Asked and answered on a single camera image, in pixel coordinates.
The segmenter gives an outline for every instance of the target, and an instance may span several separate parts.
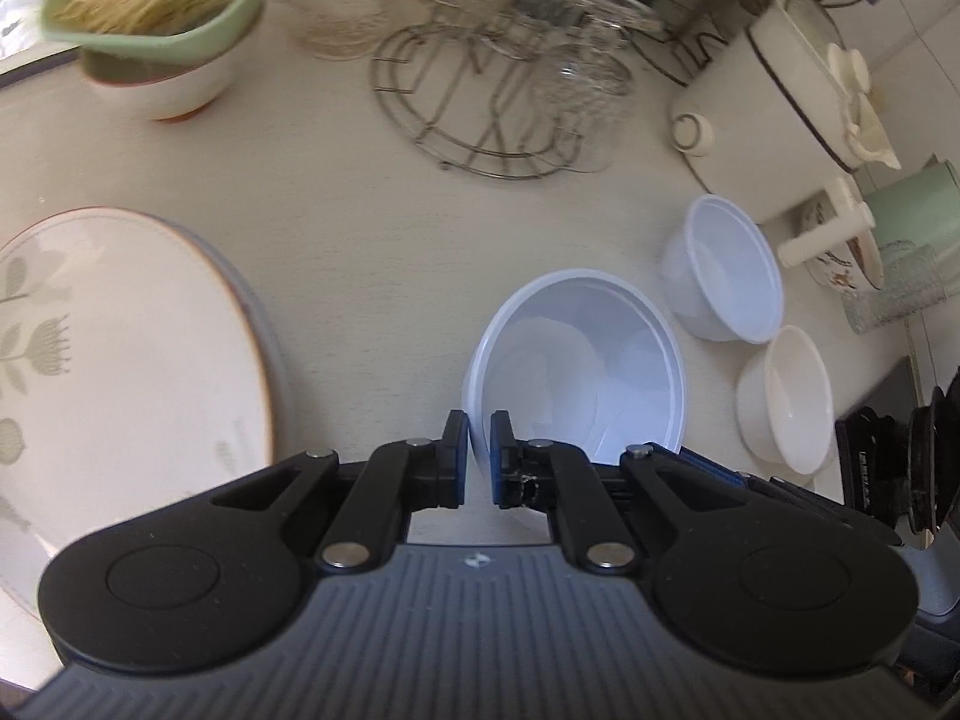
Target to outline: metal screw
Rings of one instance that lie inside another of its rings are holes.
[[[601,568],[623,568],[637,553],[619,541],[603,541],[587,550],[587,560]]]
[[[630,445],[627,445],[627,454],[637,460],[648,458],[653,453],[653,447],[645,445],[645,443],[631,443]]]
[[[370,559],[370,551],[356,541],[339,541],[323,551],[323,562],[334,568],[356,568]]]

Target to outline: white table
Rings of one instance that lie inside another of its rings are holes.
[[[180,124],[125,122],[75,67],[0,91],[0,239],[64,209],[119,205],[183,224],[233,261],[277,327],[293,379],[298,447],[361,460],[382,442],[439,435],[460,405],[470,354],[515,289],[586,266],[637,285],[662,310],[664,240],[702,190],[665,138],[669,81],[635,64],[640,114],[598,175],[504,182],[440,170],[392,128],[365,63],[315,60],[267,18],[246,76]],[[767,232],[785,235],[785,225]],[[845,410],[904,356],[900,326],[854,336],[836,293],[784,274],[787,322],[805,328]],[[706,343],[673,323],[688,380],[685,444],[771,475],[742,445],[737,372],[755,348]],[[836,464],[818,490],[837,496]],[[542,538],[488,504],[416,517],[413,538]],[[40,624],[0,598],[0,678],[36,686],[56,669]]]

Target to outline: dish rack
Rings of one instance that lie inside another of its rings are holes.
[[[542,178],[574,167],[577,143],[536,114],[528,94],[536,60],[569,34],[564,0],[512,0],[478,20],[454,0],[426,23],[384,40],[370,65],[384,114],[440,167],[493,178]]]

